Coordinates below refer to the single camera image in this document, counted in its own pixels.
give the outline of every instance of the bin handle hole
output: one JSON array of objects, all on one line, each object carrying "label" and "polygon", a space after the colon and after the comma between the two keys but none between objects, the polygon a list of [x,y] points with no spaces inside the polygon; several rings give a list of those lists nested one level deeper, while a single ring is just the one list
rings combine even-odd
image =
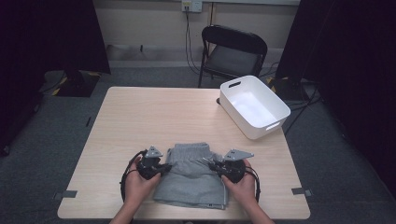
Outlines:
[{"label": "bin handle hole", "polygon": [[239,85],[239,84],[241,84],[240,81],[235,82],[235,83],[231,84],[230,86],[228,86],[228,88],[232,88],[232,87],[237,86],[237,85]]},{"label": "bin handle hole", "polygon": [[268,130],[270,130],[270,129],[273,129],[273,128],[275,128],[277,125],[279,125],[279,123],[280,123],[280,122],[278,122],[278,123],[275,123],[275,124],[273,124],[273,125],[271,125],[271,126],[267,127],[267,129],[266,129],[266,130],[268,131]]}]

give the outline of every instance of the folded gray cloth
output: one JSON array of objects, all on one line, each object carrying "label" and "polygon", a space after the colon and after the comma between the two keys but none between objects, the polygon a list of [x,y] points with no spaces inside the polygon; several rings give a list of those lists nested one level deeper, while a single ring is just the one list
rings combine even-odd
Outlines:
[{"label": "folded gray cloth", "polygon": [[176,206],[224,209],[228,191],[209,169],[207,160],[221,161],[222,157],[211,152],[207,143],[175,144],[166,159],[172,169],[161,178],[154,200]]}]

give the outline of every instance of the light wood tabletop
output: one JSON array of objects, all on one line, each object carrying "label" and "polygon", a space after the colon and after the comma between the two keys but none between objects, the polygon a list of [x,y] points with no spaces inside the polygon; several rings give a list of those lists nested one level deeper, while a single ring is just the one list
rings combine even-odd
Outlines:
[{"label": "light wood tabletop", "polygon": [[[60,218],[113,218],[122,206],[120,179],[128,161],[139,151],[155,146],[163,154],[176,143],[207,142],[210,150],[225,155],[230,149],[254,153],[249,158],[257,171],[262,194],[260,207],[273,219],[310,216],[282,129],[257,140],[246,138],[221,105],[219,90],[112,87],[100,108],[67,190]],[[230,198],[225,210],[186,208],[155,203],[151,195],[135,219],[247,219]]]}]

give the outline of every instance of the white plastic bin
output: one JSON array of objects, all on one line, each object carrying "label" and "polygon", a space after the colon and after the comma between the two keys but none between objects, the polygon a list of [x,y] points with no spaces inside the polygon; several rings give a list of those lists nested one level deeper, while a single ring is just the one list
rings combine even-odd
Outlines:
[{"label": "white plastic bin", "polygon": [[280,128],[290,115],[289,107],[254,76],[223,83],[219,102],[249,139],[258,139]]}]

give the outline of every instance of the person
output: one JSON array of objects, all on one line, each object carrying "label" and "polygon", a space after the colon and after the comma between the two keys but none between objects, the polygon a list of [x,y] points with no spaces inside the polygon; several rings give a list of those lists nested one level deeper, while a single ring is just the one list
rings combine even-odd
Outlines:
[{"label": "person", "polygon": [[[131,170],[136,169],[140,157],[131,165]],[[244,160],[246,167],[251,167],[248,160]],[[131,172],[125,182],[125,201],[120,211],[114,216],[110,224],[128,224],[133,220],[134,214],[140,204],[149,196],[150,192],[160,183],[161,175],[156,174],[150,180],[143,178],[138,172]],[[226,176],[221,179],[233,197],[242,205],[253,224],[274,224],[274,221],[260,208],[255,198],[255,179],[252,175],[245,176],[233,183]]]}]

